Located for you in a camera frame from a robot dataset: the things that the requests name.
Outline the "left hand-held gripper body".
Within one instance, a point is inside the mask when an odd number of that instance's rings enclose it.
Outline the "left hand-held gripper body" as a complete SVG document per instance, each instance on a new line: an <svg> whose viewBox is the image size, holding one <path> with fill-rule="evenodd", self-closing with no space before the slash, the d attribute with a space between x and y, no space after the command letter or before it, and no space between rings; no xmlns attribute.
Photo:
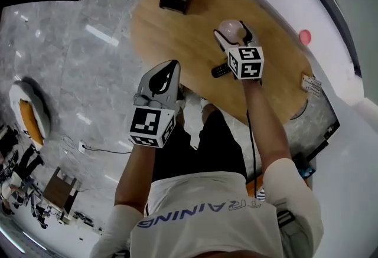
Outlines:
<svg viewBox="0 0 378 258"><path fill-rule="evenodd" d="M129 140L135 145L163 148L175 128L179 111L176 99L162 103L135 95L133 115L128 123Z"/></svg>

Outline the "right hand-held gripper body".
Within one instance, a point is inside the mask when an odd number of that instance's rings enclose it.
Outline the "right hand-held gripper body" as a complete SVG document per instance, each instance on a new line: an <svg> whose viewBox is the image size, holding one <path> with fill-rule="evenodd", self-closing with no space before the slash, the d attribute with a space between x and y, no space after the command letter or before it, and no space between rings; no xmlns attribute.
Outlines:
<svg viewBox="0 0 378 258"><path fill-rule="evenodd" d="M261 46L225 44L227 65L239 80L260 79L263 73Z"/></svg>

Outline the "person's left forearm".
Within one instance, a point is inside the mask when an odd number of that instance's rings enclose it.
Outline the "person's left forearm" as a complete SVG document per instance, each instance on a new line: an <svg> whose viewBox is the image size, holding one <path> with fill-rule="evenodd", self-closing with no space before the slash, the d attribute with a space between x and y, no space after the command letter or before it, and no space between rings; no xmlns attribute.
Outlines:
<svg viewBox="0 0 378 258"><path fill-rule="evenodd" d="M127 205L144 213L154 170L155 148L135 145L115 192L114 205Z"/></svg>

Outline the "person's right forearm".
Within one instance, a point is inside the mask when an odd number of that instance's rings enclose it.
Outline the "person's right forearm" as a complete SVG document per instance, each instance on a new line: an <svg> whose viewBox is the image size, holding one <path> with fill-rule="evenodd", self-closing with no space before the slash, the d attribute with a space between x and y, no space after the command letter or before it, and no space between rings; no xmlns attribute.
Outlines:
<svg viewBox="0 0 378 258"><path fill-rule="evenodd" d="M262 171L279 159L291 159L289 143L281 121L274 110L258 81L242 81L250 125L255 138Z"/></svg>

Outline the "wooden coffee table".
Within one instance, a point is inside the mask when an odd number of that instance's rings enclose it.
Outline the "wooden coffee table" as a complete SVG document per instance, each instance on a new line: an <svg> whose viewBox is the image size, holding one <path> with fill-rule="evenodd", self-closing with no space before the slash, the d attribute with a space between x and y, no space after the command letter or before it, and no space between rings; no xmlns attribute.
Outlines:
<svg viewBox="0 0 378 258"><path fill-rule="evenodd" d="M232 74L219 78L211 70L226 61L213 31L227 19L241 20L256 33L265 58L262 86L270 105L286 123L304 105L303 74L312 75L305 54L261 0L190 0L181 14L161 9L159 0L140 0L132 14L131 40L150 66L176 59L180 82L199 96L246 123L242 84Z"/></svg>

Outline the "black remote control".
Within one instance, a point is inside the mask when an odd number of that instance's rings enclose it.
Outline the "black remote control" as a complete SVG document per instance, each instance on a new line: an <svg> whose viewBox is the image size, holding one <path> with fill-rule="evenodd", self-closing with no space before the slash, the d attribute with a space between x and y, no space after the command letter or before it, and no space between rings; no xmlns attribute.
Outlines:
<svg viewBox="0 0 378 258"><path fill-rule="evenodd" d="M214 78L219 78L225 74L228 74L231 72L231 68L229 67L229 65L227 63L223 63L219 66L216 66L214 68L211 69L211 75L214 77Z"/></svg>

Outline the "pink round dish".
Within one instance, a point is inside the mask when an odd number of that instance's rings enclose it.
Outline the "pink round dish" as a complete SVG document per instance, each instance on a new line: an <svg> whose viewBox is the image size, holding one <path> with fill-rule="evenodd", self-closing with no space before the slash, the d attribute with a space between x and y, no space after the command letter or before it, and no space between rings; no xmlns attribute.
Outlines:
<svg viewBox="0 0 378 258"><path fill-rule="evenodd" d="M303 45L308 45L311 43L312 35L309 30L300 30L298 37Z"/></svg>

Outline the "person's black shorts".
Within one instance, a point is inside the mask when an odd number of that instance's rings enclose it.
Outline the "person's black shorts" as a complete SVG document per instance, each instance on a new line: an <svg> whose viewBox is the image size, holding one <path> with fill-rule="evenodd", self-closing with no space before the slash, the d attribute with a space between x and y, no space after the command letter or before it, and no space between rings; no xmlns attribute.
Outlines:
<svg viewBox="0 0 378 258"><path fill-rule="evenodd" d="M202 172L235 172L247 177L242 149L221 111L210 113L199 137L195 149L190 134L176 124L164 147L155 151L152 181Z"/></svg>

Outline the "brown wooden side table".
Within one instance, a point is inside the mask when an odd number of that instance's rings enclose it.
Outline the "brown wooden side table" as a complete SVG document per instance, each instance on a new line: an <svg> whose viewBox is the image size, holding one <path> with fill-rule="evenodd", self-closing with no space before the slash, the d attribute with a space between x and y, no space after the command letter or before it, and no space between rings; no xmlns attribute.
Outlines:
<svg viewBox="0 0 378 258"><path fill-rule="evenodd" d="M67 176L58 166L43 191L46 202L63 216L69 216L79 193L75 188L76 182L77 178Z"/></svg>

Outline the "person's white shirt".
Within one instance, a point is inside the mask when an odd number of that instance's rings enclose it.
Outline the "person's white shirt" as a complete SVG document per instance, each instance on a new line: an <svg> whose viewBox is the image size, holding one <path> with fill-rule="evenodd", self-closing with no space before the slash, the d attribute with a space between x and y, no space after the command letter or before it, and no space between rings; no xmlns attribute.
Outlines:
<svg viewBox="0 0 378 258"><path fill-rule="evenodd" d="M312 258L324 232L320 204L290 159L263 177L264 201L248 196L245 178L202 172L154 182L144 216L113 207L90 258L195 258L250 250L269 258Z"/></svg>

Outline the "white pet bed orange cushion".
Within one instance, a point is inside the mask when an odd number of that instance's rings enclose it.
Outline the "white pet bed orange cushion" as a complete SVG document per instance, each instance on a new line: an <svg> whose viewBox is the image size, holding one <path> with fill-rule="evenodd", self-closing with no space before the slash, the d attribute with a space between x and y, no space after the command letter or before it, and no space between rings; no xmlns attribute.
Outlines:
<svg viewBox="0 0 378 258"><path fill-rule="evenodd" d="M43 100L32 85L19 80L12 84L9 99L22 132L39 151L50 134L50 118Z"/></svg>

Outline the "orange board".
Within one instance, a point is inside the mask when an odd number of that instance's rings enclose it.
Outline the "orange board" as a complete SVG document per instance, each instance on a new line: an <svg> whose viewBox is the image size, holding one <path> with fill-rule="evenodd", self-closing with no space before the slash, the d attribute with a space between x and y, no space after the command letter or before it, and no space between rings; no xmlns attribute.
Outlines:
<svg viewBox="0 0 378 258"><path fill-rule="evenodd" d="M263 175L256 176L251 182L246 184L247 193L250 197L256 197L263 187Z"/></svg>

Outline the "blue small box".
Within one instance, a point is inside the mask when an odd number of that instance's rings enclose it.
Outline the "blue small box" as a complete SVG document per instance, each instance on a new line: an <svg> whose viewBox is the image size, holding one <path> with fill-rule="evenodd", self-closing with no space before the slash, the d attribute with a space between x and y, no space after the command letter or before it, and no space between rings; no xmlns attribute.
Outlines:
<svg viewBox="0 0 378 258"><path fill-rule="evenodd" d="M315 169L310 163L304 163L297 166L298 172L303 179L307 179L313 175Z"/></svg>

